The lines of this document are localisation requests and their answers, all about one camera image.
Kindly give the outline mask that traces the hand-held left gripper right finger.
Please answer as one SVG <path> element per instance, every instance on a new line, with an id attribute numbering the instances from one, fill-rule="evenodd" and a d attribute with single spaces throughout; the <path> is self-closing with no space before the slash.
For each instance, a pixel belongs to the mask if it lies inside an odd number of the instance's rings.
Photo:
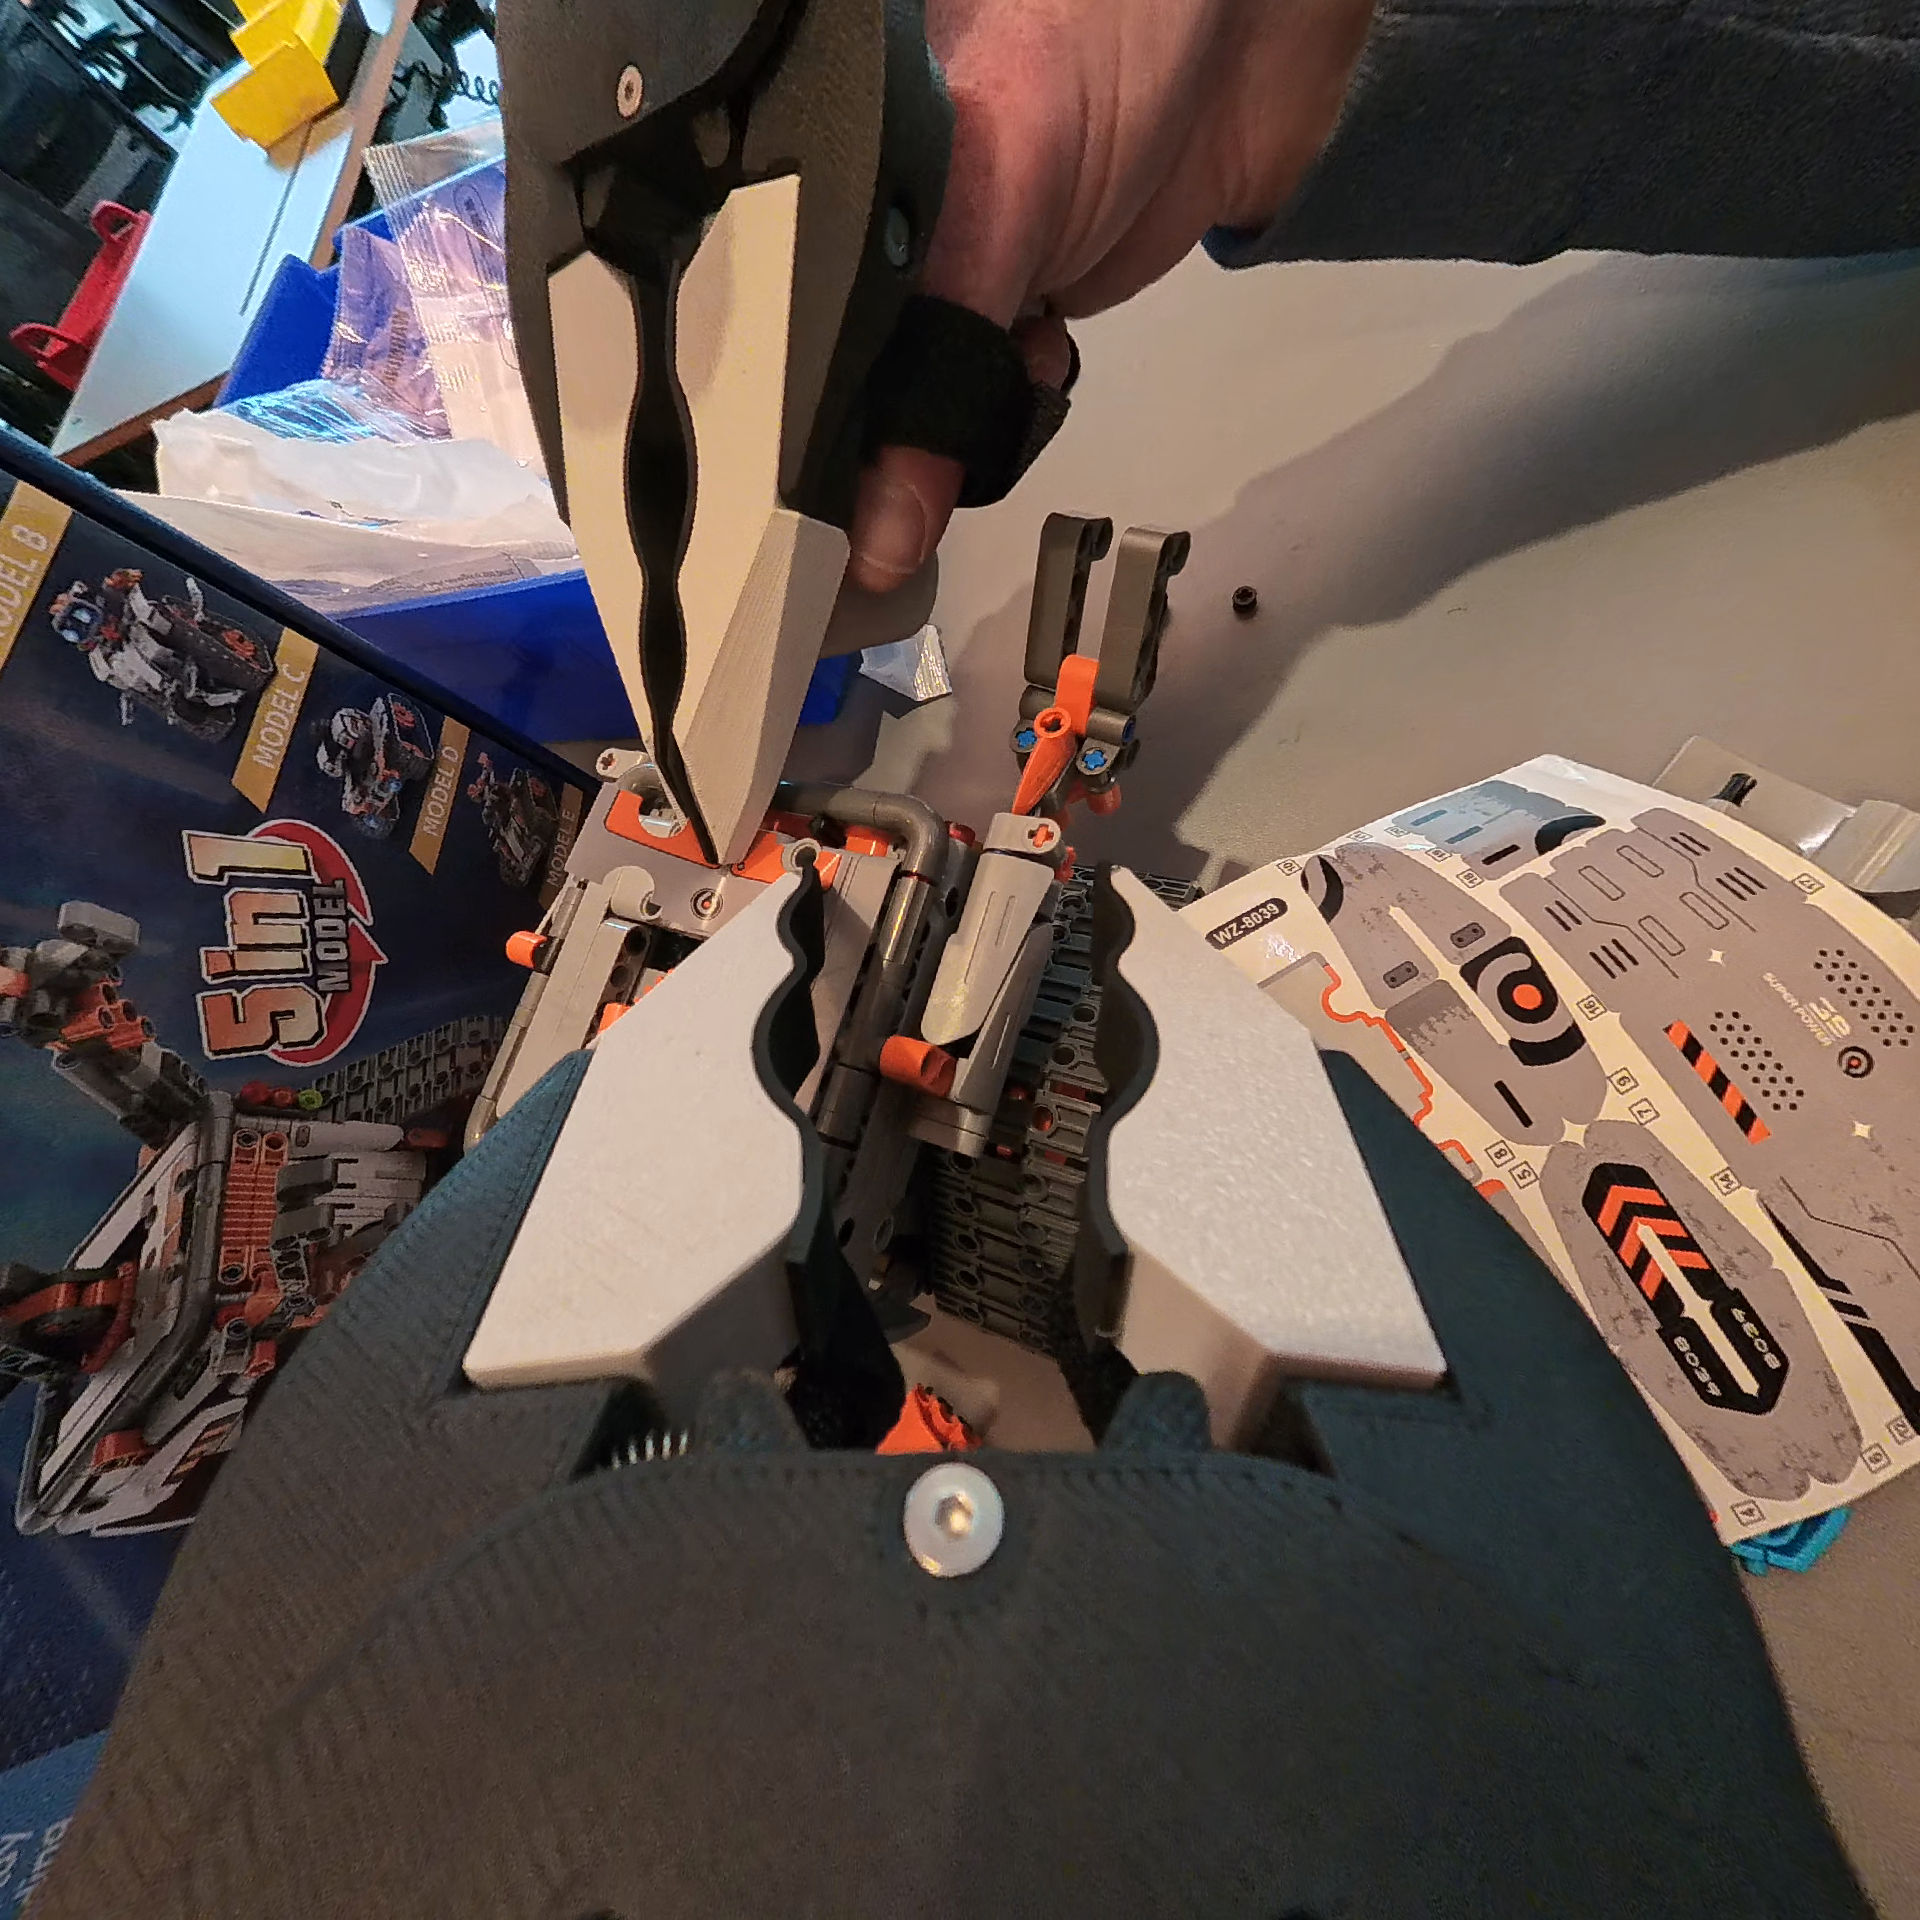
<path id="1" fill-rule="evenodd" d="M 1210 1407 L 1446 1364 L 1299 1019 L 1122 867 L 1094 875 L 1086 1335 Z"/>

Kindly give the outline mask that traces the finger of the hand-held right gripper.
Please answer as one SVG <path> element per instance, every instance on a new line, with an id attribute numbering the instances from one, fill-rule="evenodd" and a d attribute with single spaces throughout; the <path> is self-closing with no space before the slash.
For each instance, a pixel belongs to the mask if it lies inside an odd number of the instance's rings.
<path id="1" fill-rule="evenodd" d="M 847 537 L 779 498 L 797 231 L 797 175 L 738 188 L 674 310 L 693 508 L 671 739 L 719 867 L 747 854 L 774 796 L 847 566 Z"/>
<path id="2" fill-rule="evenodd" d="M 699 839 L 707 802 L 689 733 L 707 682 L 707 491 L 693 409 L 707 380 L 703 281 L 685 250 L 634 269 L 586 252 L 547 281 L 559 406 L 549 475 L 567 498 L 641 740 Z"/>

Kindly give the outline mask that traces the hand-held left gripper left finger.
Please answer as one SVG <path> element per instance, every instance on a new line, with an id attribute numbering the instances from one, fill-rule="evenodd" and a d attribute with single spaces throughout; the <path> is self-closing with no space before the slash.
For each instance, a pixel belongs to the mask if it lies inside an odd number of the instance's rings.
<path id="1" fill-rule="evenodd" d="M 465 1355 L 477 1388 L 694 1395 L 797 1349 L 821 1197 L 793 1087 L 817 1057 L 823 887 L 781 875 L 591 1045 Z"/>

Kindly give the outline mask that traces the robot sticker sheet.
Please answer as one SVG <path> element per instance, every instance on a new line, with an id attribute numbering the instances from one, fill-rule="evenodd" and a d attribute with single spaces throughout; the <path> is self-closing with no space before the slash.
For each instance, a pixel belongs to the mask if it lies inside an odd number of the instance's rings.
<path id="1" fill-rule="evenodd" d="M 1916 933 L 1687 757 L 1530 758 L 1185 916 L 1527 1236 L 1733 1542 L 1916 1468 Z"/>

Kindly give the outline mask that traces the grey orange tracked toy robot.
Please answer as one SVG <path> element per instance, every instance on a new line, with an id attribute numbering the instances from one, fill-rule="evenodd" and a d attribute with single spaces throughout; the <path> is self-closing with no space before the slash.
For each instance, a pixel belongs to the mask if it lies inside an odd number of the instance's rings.
<path id="1" fill-rule="evenodd" d="M 539 923 L 509 940 L 527 969 L 465 1146 L 476 1147 L 567 1054 L 814 854 L 821 1057 L 801 1093 L 827 1161 L 831 1225 L 890 1337 L 922 1299 L 1051 1359 L 1098 1434 L 1131 1367 L 1073 1306 L 1094 1066 L 1087 873 L 1073 810 L 1108 813 L 1157 684 L 1169 585 L 1188 533 L 1121 537 L 1094 655 L 1078 650 L 1108 519 L 1050 515 L 1025 642 L 1015 798 L 975 835 L 922 801 L 861 783 L 779 781 L 747 854 L 702 859 L 644 750 L 606 750 L 598 796 Z"/>

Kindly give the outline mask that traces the blue plastic brick tool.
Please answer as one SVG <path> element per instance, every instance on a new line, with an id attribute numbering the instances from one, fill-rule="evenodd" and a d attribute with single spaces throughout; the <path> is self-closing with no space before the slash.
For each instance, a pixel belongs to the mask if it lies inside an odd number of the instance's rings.
<path id="1" fill-rule="evenodd" d="M 1731 1542 L 1731 1555 L 1740 1567 L 1753 1578 L 1765 1578 L 1769 1573 L 1804 1574 L 1811 1573 L 1830 1547 L 1836 1547 L 1849 1517 L 1851 1509 L 1842 1503 L 1823 1511 L 1822 1515 L 1795 1519 Z"/>

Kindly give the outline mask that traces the grey plastic panel assembly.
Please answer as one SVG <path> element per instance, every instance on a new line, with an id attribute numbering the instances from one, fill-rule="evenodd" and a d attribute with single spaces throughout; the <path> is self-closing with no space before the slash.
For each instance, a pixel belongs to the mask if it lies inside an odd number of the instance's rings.
<path id="1" fill-rule="evenodd" d="M 1692 735 L 1654 780 L 1796 851 L 1898 921 L 1917 913 L 1917 813 L 1893 801 L 1842 802 Z"/>

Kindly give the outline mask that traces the person's right forearm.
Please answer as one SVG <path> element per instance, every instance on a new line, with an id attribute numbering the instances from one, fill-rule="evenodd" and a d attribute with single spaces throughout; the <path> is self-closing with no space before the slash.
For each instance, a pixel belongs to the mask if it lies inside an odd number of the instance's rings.
<path id="1" fill-rule="evenodd" d="M 1381 4 L 1338 126 L 1221 267 L 1917 245 L 1916 3 Z"/>

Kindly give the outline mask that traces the person's right hand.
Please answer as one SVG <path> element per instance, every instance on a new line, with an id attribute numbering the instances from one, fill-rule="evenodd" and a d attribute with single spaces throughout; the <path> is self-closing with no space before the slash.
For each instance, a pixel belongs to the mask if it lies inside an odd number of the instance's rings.
<path id="1" fill-rule="evenodd" d="M 1061 394 L 1069 321 L 1273 221 L 1354 82 L 1366 3 L 932 3 L 953 107 L 922 290 Z"/>

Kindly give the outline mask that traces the clear plastic bag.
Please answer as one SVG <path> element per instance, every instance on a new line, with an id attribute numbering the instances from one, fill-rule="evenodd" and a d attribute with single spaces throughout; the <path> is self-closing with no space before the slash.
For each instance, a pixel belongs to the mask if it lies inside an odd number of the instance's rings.
<path id="1" fill-rule="evenodd" d="M 522 390 L 499 124 L 372 148 L 367 175 L 337 267 L 289 263 L 317 366 L 260 315 L 221 399 L 161 421 L 135 506 L 337 614 L 579 572 Z"/>

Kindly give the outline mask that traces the blue storage bin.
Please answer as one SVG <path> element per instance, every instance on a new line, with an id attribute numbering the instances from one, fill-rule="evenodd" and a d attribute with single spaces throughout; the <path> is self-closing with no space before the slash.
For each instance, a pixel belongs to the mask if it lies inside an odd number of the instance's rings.
<path id="1" fill-rule="evenodd" d="M 283 257 L 219 388 L 219 404 L 317 378 L 340 305 L 340 267 Z M 428 587 L 423 561 L 378 561 L 366 589 L 299 565 L 281 585 L 382 654 L 539 740 L 634 735 L 638 724 L 586 575 L 500 569 Z"/>

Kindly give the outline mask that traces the yellow storage bin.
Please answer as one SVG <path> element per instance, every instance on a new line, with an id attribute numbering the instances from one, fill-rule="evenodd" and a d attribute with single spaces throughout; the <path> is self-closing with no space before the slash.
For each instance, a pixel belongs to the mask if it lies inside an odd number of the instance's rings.
<path id="1" fill-rule="evenodd" d="M 237 66 L 207 107 L 268 153 L 347 100 L 372 30 L 362 3 L 239 3 L 237 11 Z"/>

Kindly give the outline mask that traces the blue robot kit box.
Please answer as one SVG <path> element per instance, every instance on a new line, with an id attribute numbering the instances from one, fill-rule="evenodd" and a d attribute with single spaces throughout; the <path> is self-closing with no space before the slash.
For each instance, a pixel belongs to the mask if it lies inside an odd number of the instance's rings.
<path id="1" fill-rule="evenodd" d="M 5 430 L 5 1916 L 277 1378 L 450 1173 L 590 780 Z"/>

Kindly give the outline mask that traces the red plastic frame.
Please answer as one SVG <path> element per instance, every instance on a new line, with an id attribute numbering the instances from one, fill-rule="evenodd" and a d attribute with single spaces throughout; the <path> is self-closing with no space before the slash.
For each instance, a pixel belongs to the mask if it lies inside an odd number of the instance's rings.
<path id="1" fill-rule="evenodd" d="M 98 202 L 85 221 L 5 179 L 5 359 L 69 397 L 124 292 L 148 210 Z"/>

